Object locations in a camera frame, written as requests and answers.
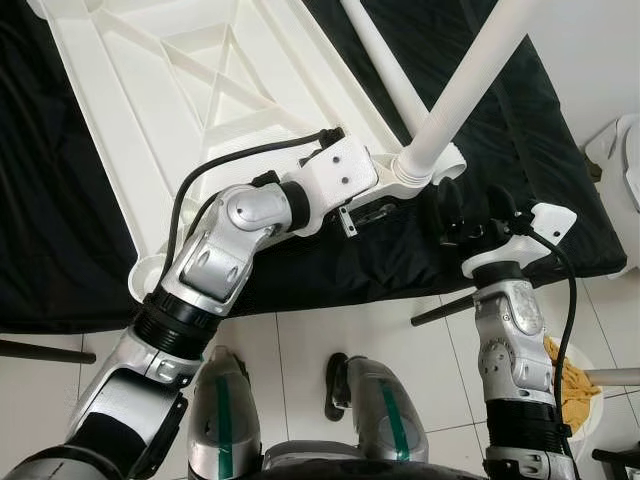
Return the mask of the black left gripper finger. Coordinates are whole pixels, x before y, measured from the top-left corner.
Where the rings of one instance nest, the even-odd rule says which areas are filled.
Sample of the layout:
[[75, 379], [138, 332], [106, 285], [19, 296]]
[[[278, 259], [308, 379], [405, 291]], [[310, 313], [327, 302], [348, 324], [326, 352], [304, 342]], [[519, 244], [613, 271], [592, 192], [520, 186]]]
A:
[[352, 224], [355, 227], [365, 227], [365, 225], [385, 218], [401, 206], [401, 198], [376, 198], [370, 204], [365, 204], [352, 209]]

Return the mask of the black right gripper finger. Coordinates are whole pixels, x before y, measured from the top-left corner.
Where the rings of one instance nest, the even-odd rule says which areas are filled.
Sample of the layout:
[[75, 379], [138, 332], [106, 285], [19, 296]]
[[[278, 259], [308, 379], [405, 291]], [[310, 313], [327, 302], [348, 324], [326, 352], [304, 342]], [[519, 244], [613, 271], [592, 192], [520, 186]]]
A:
[[436, 216], [439, 224], [439, 242], [456, 243], [465, 227], [465, 211], [460, 188], [454, 182], [440, 182], [436, 186]]
[[486, 201], [490, 219], [502, 229], [509, 229], [513, 221], [518, 219], [518, 207], [507, 189], [500, 186], [486, 188]]

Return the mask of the black cloth table cover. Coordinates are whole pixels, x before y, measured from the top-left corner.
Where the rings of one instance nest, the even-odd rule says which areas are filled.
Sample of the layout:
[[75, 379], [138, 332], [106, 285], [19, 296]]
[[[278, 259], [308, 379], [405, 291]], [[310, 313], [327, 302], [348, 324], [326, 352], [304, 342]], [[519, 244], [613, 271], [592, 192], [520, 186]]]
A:
[[[502, 188], [522, 209], [575, 211], [561, 243], [580, 276], [621, 268], [588, 163], [573, 145], [538, 51], [524, 41], [462, 125], [467, 216]], [[329, 308], [461, 291], [460, 256], [422, 219], [434, 189], [358, 230], [324, 230], [261, 253], [234, 315]], [[125, 278], [137, 253], [49, 23], [0, 0], [0, 333], [118, 330], [140, 310]]]

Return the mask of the white plastic chair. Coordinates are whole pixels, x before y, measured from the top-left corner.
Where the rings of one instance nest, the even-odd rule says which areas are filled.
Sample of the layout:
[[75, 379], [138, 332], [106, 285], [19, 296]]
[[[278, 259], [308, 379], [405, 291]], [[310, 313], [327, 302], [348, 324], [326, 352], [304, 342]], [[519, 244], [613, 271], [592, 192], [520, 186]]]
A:
[[582, 147], [602, 170], [596, 182], [602, 205], [626, 253], [626, 264], [609, 279], [639, 268], [640, 260], [640, 115], [620, 116]]

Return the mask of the silver right robot leg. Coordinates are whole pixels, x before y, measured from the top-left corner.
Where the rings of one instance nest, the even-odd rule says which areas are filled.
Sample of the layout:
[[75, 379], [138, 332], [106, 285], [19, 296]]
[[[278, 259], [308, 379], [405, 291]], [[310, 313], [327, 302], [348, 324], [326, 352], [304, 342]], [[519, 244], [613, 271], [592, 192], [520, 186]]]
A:
[[419, 413], [387, 365], [365, 356], [334, 353], [325, 367], [326, 419], [352, 413], [356, 448], [370, 460], [428, 461], [429, 444]]

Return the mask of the silver robot leg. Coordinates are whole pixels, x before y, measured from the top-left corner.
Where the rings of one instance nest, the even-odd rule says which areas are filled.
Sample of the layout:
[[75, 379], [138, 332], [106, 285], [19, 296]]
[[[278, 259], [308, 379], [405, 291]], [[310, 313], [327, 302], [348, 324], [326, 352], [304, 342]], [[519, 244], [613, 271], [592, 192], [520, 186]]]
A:
[[188, 479], [238, 480], [262, 468], [259, 410], [241, 358], [218, 346], [198, 371], [189, 407]]
[[334, 353], [325, 367], [326, 419], [352, 413], [356, 448], [370, 460], [428, 461], [429, 444], [419, 413], [387, 365], [365, 356]]

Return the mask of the grey pole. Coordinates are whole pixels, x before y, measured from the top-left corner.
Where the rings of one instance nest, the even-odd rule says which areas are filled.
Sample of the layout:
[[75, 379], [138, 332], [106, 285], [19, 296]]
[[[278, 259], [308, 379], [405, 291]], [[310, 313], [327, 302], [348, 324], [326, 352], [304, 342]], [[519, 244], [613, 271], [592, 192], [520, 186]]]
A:
[[585, 370], [586, 379], [596, 387], [640, 387], [639, 367]]

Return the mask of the silver left robot leg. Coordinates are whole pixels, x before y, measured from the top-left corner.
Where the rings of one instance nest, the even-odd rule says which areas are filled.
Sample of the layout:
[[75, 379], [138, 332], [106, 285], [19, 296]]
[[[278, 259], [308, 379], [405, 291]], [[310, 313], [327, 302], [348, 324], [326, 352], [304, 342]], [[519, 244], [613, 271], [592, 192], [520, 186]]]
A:
[[238, 480], [262, 468], [259, 410], [241, 358], [218, 346], [198, 371], [189, 407], [188, 479]]

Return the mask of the black robot waist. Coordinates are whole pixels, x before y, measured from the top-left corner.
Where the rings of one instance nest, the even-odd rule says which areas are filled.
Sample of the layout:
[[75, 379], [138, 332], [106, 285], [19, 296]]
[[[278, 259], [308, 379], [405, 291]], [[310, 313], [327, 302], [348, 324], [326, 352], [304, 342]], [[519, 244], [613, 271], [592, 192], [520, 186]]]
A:
[[489, 480], [419, 461], [369, 460], [343, 454], [285, 454], [243, 480]]

